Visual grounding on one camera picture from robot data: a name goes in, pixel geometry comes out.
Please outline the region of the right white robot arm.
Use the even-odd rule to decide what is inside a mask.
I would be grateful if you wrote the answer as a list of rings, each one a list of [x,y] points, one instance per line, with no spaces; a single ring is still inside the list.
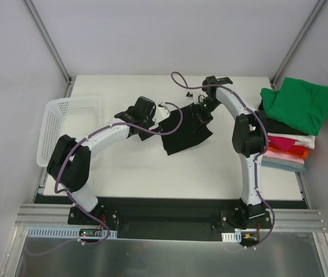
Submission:
[[[209,76],[202,82],[201,90],[206,97],[190,105],[194,123],[206,126],[213,119],[212,112],[221,104],[235,120],[232,145],[239,154],[243,186],[239,206],[226,216],[226,222],[245,230],[257,224],[259,217],[266,213],[260,174],[267,146],[266,114],[250,107],[235,92],[230,78]]]

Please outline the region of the black graphic t-shirt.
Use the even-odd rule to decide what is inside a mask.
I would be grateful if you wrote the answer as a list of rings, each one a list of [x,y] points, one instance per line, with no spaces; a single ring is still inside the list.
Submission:
[[[180,110],[183,120],[177,131],[161,137],[168,156],[198,146],[213,135],[207,127],[208,123],[200,120],[196,104],[190,104]]]

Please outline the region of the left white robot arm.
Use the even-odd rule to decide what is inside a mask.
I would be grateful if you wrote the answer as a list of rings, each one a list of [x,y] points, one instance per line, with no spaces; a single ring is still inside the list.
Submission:
[[[153,132],[162,131],[159,123],[169,115],[167,106],[156,105],[151,99],[141,96],[135,105],[115,114],[108,124],[91,134],[77,138],[65,134],[58,139],[47,172],[83,208],[81,217],[88,224],[95,224],[101,218],[98,199],[88,185],[91,160],[111,145],[131,136],[147,140]]]

